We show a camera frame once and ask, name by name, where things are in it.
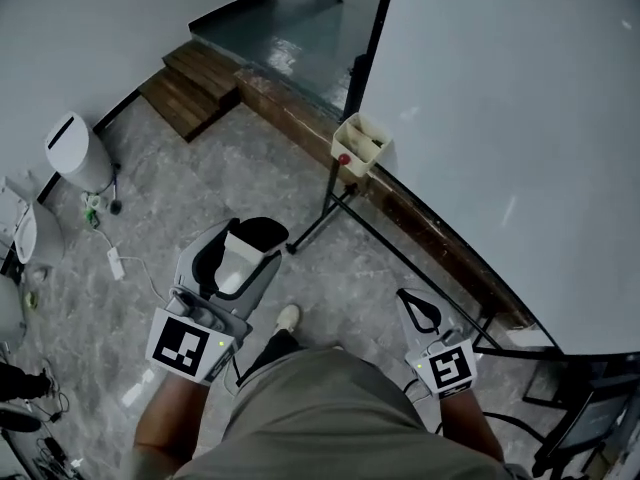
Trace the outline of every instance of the black metal stand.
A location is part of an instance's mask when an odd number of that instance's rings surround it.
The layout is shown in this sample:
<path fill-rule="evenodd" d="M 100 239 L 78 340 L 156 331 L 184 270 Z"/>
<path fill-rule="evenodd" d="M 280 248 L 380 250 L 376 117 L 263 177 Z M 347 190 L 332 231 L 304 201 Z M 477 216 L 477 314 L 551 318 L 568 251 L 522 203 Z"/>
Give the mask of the black metal stand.
<path fill-rule="evenodd" d="M 480 325 L 479 321 L 474 320 L 467 314 L 467 312 L 460 307 L 460 305 L 454 301 L 442 288 L 440 288 L 436 282 L 431 279 L 427 274 L 420 270 L 409 258 L 407 258 L 396 246 L 394 246 L 387 238 L 382 235 L 376 228 L 369 224 L 361 215 L 349 207 L 347 199 L 350 196 L 354 196 L 357 193 L 357 185 L 348 185 L 344 192 L 340 196 L 334 194 L 336 181 L 338 179 L 338 171 L 340 169 L 340 163 L 334 160 L 331 164 L 329 171 L 329 180 L 327 182 L 327 189 L 322 204 L 322 212 L 320 216 L 300 235 L 300 237 L 293 243 L 286 244 L 286 250 L 290 254 L 296 254 L 300 247 L 300 244 L 307 240 L 309 236 L 317 230 L 321 224 L 327 221 L 327 219 L 333 214 L 333 212 L 339 208 L 349 215 L 353 220 L 365 228 L 376 240 L 384 245 L 391 253 L 393 253 L 402 263 L 404 263 L 414 274 L 416 274 L 422 281 L 424 281 L 434 292 L 440 297 L 446 300 L 451 306 L 473 327 L 478 335 L 474 341 L 474 350 L 478 353 L 512 357 L 521 359 L 546 359 L 546 360 L 560 360 L 564 356 L 558 349 L 542 350 L 542 351 L 528 351 L 528 350 L 511 350 L 505 349 L 489 334 L 489 326 L 494 321 L 496 316 L 495 312 L 492 312 L 488 318 L 486 318 L 483 325 Z M 480 347 L 482 340 L 486 340 L 491 347 Z"/>
<path fill-rule="evenodd" d="M 524 390 L 524 395 L 522 395 L 522 401 L 528 404 L 539 405 L 541 407 L 551 407 L 552 409 L 566 409 L 566 404 L 562 403 L 559 399 L 560 390 L 558 389 L 558 387 L 556 388 L 551 400 L 545 400 L 544 398 L 538 398 L 529 394 L 533 383 L 536 381 L 541 364 L 542 363 L 538 363 L 535 370 L 533 370 L 533 375 L 531 376 L 531 379 L 527 384 L 527 388 Z"/>

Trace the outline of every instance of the wooden baseboard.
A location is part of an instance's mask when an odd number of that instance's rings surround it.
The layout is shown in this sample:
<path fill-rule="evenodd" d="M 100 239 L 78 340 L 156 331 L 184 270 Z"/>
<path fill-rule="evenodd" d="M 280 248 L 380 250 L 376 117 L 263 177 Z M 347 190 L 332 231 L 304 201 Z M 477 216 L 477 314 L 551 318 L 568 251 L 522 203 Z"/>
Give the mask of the wooden baseboard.
<path fill-rule="evenodd" d="M 284 84 L 266 78 L 251 67 L 236 73 L 243 102 L 283 132 L 325 167 L 331 158 L 331 140 L 338 123 L 304 101 Z M 362 179 L 341 169 L 346 183 L 357 182 L 364 197 L 432 256 L 481 305 L 511 325 L 531 325 L 524 304 L 451 228 L 380 167 Z"/>

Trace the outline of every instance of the black baseboard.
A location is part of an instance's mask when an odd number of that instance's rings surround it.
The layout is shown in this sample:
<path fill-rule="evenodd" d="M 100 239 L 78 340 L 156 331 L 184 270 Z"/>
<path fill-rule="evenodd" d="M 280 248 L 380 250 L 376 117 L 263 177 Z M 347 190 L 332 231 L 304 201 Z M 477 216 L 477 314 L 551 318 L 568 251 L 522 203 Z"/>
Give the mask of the black baseboard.
<path fill-rule="evenodd" d="M 58 174 L 57 172 L 54 172 L 53 176 L 51 176 L 51 179 L 49 179 L 49 181 L 47 181 L 47 184 L 44 186 L 44 188 L 38 194 L 38 197 L 36 198 L 36 201 L 38 201 L 40 204 L 44 203 L 44 200 L 51 193 L 51 191 L 53 190 L 53 187 L 56 186 L 56 183 L 58 183 L 58 180 L 60 178 L 61 178 L 60 174 Z"/>
<path fill-rule="evenodd" d="M 224 5 L 218 9 L 214 9 L 204 16 L 196 18 L 191 23 L 189 23 L 189 30 L 193 31 L 193 29 L 197 28 L 198 26 L 202 25 L 212 18 L 224 19 L 226 16 L 237 14 L 247 7 L 259 4 L 260 2 L 262 2 L 262 0 L 236 0 L 235 2 L 231 2 L 230 4 Z"/>
<path fill-rule="evenodd" d="M 129 95 L 125 96 L 125 98 L 120 103 L 113 107 L 111 111 L 107 112 L 107 114 L 95 124 L 95 126 L 93 127 L 93 131 L 96 134 L 100 135 L 109 125 L 109 123 L 113 121 L 120 112 L 127 108 L 138 96 L 140 96 L 140 91 L 138 91 L 138 89 L 134 89 Z"/>

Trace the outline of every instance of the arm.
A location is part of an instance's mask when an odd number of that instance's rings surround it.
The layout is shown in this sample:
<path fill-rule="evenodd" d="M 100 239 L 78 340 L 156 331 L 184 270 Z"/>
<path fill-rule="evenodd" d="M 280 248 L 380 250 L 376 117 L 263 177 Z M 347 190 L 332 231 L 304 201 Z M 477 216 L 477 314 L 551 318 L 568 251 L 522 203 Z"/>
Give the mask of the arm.
<path fill-rule="evenodd" d="M 441 400 L 440 413 L 447 439 L 504 462 L 502 447 L 471 390 Z"/>
<path fill-rule="evenodd" d="M 209 387 L 169 373 L 138 422 L 133 447 L 177 471 L 193 457 L 208 394 Z"/>

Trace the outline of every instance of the white basket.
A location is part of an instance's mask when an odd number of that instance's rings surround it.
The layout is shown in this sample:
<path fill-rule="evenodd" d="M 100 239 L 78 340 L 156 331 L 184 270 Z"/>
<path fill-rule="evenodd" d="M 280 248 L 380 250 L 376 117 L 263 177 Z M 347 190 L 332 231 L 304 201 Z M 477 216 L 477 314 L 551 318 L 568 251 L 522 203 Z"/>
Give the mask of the white basket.
<path fill-rule="evenodd" d="M 369 172 L 390 142 L 391 139 L 370 119 L 355 113 L 333 134 L 331 156 L 338 160 L 346 155 L 349 162 L 343 163 L 344 167 L 360 178 Z"/>

